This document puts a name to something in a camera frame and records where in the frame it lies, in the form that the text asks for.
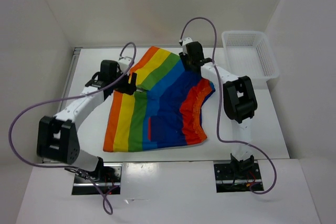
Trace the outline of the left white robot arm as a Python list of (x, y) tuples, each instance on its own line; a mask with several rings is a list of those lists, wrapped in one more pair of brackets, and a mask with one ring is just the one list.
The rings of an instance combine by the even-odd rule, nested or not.
[(128, 95), (136, 92), (136, 74), (130, 73), (134, 60), (103, 60), (100, 70), (85, 84), (79, 98), (52, 117), (39, 121), (37, 155), (78, 170), (82, 177), (101, 181), (107, 173), (103, 159), (80, 148), (77, 131), (84, 120), (110, 95), (118, 91)]

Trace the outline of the rainbow striped shorts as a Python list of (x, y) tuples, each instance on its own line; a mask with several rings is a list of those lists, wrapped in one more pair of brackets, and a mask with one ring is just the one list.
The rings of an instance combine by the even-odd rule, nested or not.
[(104, 152), (191, 146), (207, 139), (202, 105), (215, 92), (209, 80), (186, 71), (179, 55), (154, 46), (130, 72), (144, 92), (114, 92)]

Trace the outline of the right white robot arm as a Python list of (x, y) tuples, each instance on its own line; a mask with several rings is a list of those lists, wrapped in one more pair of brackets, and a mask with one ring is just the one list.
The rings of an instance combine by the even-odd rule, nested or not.
[(239, 77), (215, 65), (205, 58), (203, 47), (190, 37), (181, 39), (179, 56), (186, 70), (198, 73), (216, 84), (219, 91), (219, 108), (231, 120), (234, 147), (230, 154), (230, 172), (235, 178), (243, 178), (254, 165), (251, 142), (251, 120), (258, 107), (252, 81), (248, 76)]

